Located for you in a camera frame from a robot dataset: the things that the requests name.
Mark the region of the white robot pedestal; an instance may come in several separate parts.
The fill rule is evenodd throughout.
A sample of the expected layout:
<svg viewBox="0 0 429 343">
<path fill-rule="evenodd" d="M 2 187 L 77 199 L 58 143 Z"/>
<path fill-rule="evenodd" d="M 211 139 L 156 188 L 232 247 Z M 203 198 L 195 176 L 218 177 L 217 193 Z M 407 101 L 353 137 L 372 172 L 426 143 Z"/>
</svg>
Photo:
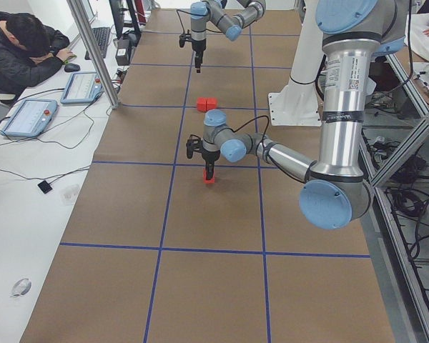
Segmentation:
<svg viewBox="0 0 429 343">
<path fill-rule="evenodd" d="M 315 19 L 317 5 L 316 0 L 305 2 L 306 12 L 289 81 L 281 92 L 269 94 L 274 126 L 321 125 L 315 80 L 324 54 L 322 31 Z"/>
</svg>

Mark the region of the teach pendant far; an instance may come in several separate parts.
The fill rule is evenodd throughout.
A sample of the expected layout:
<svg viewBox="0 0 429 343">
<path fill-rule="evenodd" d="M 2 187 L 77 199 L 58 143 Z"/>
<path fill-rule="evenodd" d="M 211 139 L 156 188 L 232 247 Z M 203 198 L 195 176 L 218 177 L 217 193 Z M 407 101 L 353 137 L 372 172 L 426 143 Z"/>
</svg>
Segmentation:
<svg viewBox="0 0 429 343">
<path fill-rule="evenodd" d="M 71 73 L 60 98 L 61 104 L 90 104 L 103 91 L 98 74 L 95 71 Z"/>
</svg>

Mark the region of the small black square device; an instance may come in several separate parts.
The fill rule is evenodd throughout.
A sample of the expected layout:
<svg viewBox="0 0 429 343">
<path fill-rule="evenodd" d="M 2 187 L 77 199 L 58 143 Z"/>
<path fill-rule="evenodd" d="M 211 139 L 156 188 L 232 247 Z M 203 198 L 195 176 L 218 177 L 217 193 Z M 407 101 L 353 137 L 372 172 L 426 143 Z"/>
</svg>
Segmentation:
<svg viewBox="0 0 429 343">
<path fill-rule="evenodd" d="M 51 184 L 46 180 L 39 182 L 37 186 L 43 194 L 48 194 L 53 189 Z"/>
</svg>

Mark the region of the black keyboard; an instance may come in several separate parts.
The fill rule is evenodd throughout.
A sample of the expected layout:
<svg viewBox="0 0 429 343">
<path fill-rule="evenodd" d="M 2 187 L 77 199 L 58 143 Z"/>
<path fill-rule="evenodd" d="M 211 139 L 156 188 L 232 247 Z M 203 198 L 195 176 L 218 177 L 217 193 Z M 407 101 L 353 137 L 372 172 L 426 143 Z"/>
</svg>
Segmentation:
<svg viewBox="0 0 429 343">
<path fill-rule="evenodd" d="M 92 33 L 103 58 L 107 56 L 110 32 L 110 28 L 106 26 L 92 28 Z"/>
</svg>

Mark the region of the red block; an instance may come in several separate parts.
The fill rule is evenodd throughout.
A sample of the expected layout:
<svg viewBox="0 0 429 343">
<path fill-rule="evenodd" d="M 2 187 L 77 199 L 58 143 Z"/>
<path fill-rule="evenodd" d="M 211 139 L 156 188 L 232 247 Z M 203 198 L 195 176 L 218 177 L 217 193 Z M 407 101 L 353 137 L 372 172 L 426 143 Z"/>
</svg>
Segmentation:
<svg viewBox="0 0 429 343">
<path fill-rule="evenodd" d="M 209 177 L 207 171 L 204 169 L 203 170 L 203 182 L 205 184 L 214 184 L 215 183 L 215 176 L 212 175 L 211 177 Z"/>
<path fill-rule="evenodd" d="M 217 99 L 214 97 L 206 99 L 206 111 L 217 108 Z"/>
<path fill-rule="evenodd" d="M 207 99 L 205 97 L 198 97 L 196 101 L 197 111 L 206 112 L 207 111 Z"/>
</svg>

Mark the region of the crumpled clear plastic wrap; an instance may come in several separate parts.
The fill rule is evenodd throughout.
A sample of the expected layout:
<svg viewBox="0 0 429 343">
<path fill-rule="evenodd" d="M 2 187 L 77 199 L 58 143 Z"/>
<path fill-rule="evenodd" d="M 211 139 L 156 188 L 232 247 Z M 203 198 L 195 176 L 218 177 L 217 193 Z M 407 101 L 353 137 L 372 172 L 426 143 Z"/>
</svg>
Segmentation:
<svg viewBox="0 0 429 343">
<path fill-rule="evenodd" d="M 22 297 L 26 295 L 32 286 L 32 282 L 28 278 L 19 279 L 11 288 L 11 298 Z"/>
</svg>

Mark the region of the black computer mouse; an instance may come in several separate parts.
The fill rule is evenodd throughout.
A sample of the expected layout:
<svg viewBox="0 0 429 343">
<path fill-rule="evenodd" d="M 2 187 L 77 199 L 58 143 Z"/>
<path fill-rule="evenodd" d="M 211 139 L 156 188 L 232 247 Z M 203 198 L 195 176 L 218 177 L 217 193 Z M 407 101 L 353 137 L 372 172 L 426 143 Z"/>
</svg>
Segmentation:
<svg viewBox="0 0 429 343">
<path fill-rule="evenodd" d="M 72 73 L 72 72 L 77 72 L 80 71 L 81 67 L 78 64 L 74 64 L 74 63 L 67 63 L 64 65 L 64 71 L 66 73 Z"/>
</svg>

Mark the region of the person in black jacket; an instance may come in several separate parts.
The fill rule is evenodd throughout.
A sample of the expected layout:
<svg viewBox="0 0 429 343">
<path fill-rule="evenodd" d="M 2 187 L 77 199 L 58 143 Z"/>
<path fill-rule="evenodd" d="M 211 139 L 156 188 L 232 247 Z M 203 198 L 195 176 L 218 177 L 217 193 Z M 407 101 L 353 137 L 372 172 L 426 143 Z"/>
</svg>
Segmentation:
<svg viewBox="0 0 429 343">
<path fill-rule="evenodd" d="M 74 58 L 69 38 L 30 13 L 0 11 L 0 94 L 22 92 L 55 75 Z"/>
</svg>

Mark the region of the aluminium frame post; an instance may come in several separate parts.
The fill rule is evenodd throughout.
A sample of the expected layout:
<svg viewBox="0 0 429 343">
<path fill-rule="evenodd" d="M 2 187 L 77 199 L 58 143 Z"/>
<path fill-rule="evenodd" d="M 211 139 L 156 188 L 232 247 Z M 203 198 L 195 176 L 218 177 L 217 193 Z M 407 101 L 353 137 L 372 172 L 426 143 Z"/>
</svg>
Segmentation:
<svg viewBox="0 0 429 343">
<path fill-rule="evenodd" d="M 112 85 L 112 80 L 108 72 L 107 65 L 104 62 L 104 58 L 102 57 L 100 49 L 97 45 L 97 41 L 94 37 L 94 34 L 92 33 L 91 24 L 88 20 L 86 11 L 84 10 L 82 1 L 67 0 L 66 2 L 74 18 L 74 22 L 79 30 L 80 37 L 89 53 L 95 71 L 100 78 L 104 93 L 107 95 L 110 106 L 112 109 L 116 109 L 119 106 L 119 98 L 115 88 Z"/>
</svg>

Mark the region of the teach pendant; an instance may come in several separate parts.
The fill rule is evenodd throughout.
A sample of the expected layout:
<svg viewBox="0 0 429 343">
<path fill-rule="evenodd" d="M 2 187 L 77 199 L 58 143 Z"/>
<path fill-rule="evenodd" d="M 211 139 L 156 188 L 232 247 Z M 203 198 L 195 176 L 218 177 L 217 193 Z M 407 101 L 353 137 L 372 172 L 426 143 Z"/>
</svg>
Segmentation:
<svg viewBox="0 0 429 343">
<path fill-rule="evenodd" d="M 60 98 L 61 104 L 90 104 L 103 91 L 98 74 L 95 71 L 71 73 Z"/>
<path fill-rule="evenodd" d="M 11 115 L 1 135 L 9 138 L 34 138 L 49 125 L 58 110 L 55 100 L 27 99 Z"/>
</svg>

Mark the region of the black power adapter box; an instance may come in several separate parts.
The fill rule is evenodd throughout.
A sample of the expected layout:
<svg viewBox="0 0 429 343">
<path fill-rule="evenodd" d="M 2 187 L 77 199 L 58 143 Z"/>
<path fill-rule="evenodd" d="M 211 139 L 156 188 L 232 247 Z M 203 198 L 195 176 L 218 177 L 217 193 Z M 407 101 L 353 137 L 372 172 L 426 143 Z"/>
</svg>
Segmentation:
<svg viewBox="0 0 429 343">
<path fill-rule="evenodd" d="M 115 59 L 118 66 L 128 66 L 131 56 L 131 44 L 128 39 L 117 40 Z"/>
</svg>

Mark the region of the teach pendant near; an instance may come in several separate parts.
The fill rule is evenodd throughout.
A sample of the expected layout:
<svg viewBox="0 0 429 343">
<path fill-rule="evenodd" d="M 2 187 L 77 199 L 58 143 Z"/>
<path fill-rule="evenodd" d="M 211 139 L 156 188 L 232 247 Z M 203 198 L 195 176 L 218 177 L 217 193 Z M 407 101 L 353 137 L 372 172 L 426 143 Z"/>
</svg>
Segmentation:
<svg viewBox="0 0 429 343">
<path fill-rule="evenodd" d="M 34 138 L 49 125 L 58 110 L 55 100 L 27 99 L 11 115 L 1 135 L 9 138 Z"/>
</svg>

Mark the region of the aluminium side frame rack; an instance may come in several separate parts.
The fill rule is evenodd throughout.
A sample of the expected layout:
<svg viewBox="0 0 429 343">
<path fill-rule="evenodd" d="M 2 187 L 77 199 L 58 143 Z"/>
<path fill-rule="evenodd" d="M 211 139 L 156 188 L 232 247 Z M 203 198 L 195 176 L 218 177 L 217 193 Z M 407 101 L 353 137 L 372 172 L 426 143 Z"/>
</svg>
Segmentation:
<svg viewBox="0 0 429 343">
<path fill-rule="evenodd" d="M 371 66 L 378 89 L 361 147 L 373 188 L 363 218 L 395 342 L 429 342 L 429 92 L 424 60 L 402 50 Z"/>
</svg>

